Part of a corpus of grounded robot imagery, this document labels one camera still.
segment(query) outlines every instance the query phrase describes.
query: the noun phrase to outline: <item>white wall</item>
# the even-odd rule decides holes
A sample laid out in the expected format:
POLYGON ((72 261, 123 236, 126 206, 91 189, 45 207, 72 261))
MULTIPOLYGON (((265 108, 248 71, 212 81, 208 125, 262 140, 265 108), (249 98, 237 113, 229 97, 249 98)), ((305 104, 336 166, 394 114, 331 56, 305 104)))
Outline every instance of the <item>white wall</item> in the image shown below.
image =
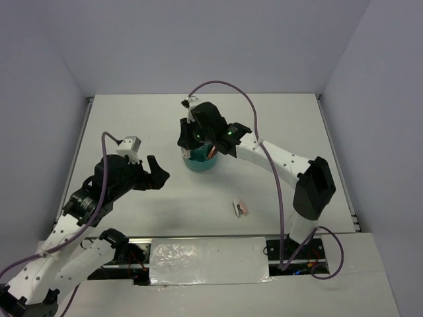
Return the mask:
POLYGON ((86 104, 29 4, 0 0, 1 269, 51 229, 86 104))
POLYGON ((210 79, 322 92, 369 0, 30 2, 94 95, 188 92, 210 79))
POLYGON ((323 93, 359 220, 401 316, 423 301, 423 1, 371 0, 323 93))

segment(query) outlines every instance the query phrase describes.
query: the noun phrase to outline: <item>purple cable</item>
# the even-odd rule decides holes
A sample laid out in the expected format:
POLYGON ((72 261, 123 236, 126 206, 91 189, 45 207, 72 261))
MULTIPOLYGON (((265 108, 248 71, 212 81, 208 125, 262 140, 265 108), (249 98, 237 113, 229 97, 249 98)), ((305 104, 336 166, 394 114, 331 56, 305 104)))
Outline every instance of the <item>purple cable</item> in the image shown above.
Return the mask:
POLYGON ((69 302, 67 302, 67 305, 66 305, 64 311, 61 313, 60 317, 64 317, 66 315, 67 311, 69 310, 69 308, 71 308, 73 299, 75 298, 75 295, 77 294, 78 288, 79 288, 79 285, 77 285, 76 288, 74 288, 72 296, 69 299, 69 302))
MULTIPOLYGON (((64 248, 65 246, 68 246, 73 241, 78 239, 92 225, 95 218, 100 213, 100 210, 101 210, 101 207, 102 207, 102 204, 103 204, 103 201, 104 201, 104 197, 106 195, 106 186, 107 186, 108 165, 107 165, 107 152, 106 152, 106 136, 108 136, 109 138, 111 138, 113 141, 115 141, 117 143, 119 142, 115 137, 113 137, 111 134, 109 134, 109 132, 103 132, 102 135, 101 135, 101 147, 102 147, 102 153, 103 153, 104 171, 103 171, 103 182, 102 182, 102 187, 101 187, 101 194, 100 194, 100 199, 98 200, 97 207, 96 207, 93 215, 91 216, 91 218, 88 220, 88 223, 85 224, 85 226, 83 226, 82 229, 75 236, 73 236, 72 238, 70 238, 68 241, 66 241, 64 243, 59 244, 58 246, 55 246, 55 247, 47 250, 47 253, 49 253, 49 254, 59 251, 60 249, 64 248)), ((34 261, 34 260, 37 260, 39 258, 41 258, 41 256, 39 254, 34 254, 34 255, 29 256, 27 258, 16 261, 15 263, 9 265, 3 271, 0 272, 0 279, 10 269, 12 269, 12 268, 14 268, 14 267, 16 267, 20 264, 23 264, 25 262, 34 261)))
MULTIPOLYGON (((188 97, 191 97, 198 89, 200 89, 200 88, 202 88, 206 85, 209 85, 209 84, 221 84, 221 85, 229 86, 229 87, 235 89, 236 91, 238 91, 240 94, 242 94, 246 98, 246 100, 249 102, 249 104, 251 106, 252 114, 254 115, 254 134, 256 135, 256 139, 259 139, 256 107, 254 107, 254 104, 252 103, 250 97, 244 91, 242 91, 240 88, 236 87, 235 85, 232 85, 231 83, 227 83, 226 81, 206 81, 205 83, 202 83, 201 85, 194 88, 192 90, 192 92, 190 92, 188 94, 188 97)), ((280 213, 280 268, 281 268, 281 270, 285 271, 288 268, 288 266, 291 264, 291 262, 298 255, 300 250, 313 238, 317 229, 323 229, 323 230, 326 230, 327 232, 329 232, 335 238, 336 242, 338 243, 338 245, 340 247, 340 251, 341 251, 341 262, 340 262, 338 269, 332 275, 329 275, 329 276, 326 276, 326 277, 318 277, 318 276, 314 275, 314 270, 317 267, 322 266, 324 264, 318 264, 315 267, 313 267, 312 270, 311 270, 311 275, 313 277, 315 277, 316 279, 331 279, 332 277, 334 277, 335 275, 337 275, 340 272, 340 270, 342 269, 342 266, 344 265, 344 249, 343 249, 341 242, 339 241, 338 237, 332 231, 327 229, 326 227, 317 226, 316 228, 314 228, 313 231, 311 231, 311 233, 309 234, 309 236, 298 246, 298 248, 295 250, 295 252, 292 254, 292 256, 288 259, 286 264, 284 264, 284 242, 285 242, 285 219, 284 218, 285 217, 284 217, 284 202, 283 202, 283 199, 282 199, 282 189, 280 187, 278 170, 277 170, 277 168, 276 168, 276 166, 275 166, 275 164, 272 160, 272 157, 270 156, 270 153, 267 151, 267 149, 263 145, 263 143, 260 143, 260 147, 262 148, 264 154, 266 155, 266 158, 269 161, 270 168, 272 169, 272 172, 273 172, 273 175, 274 175, 274 178, 275 178, 276 190, 278 192, 279 213, 280 213)))

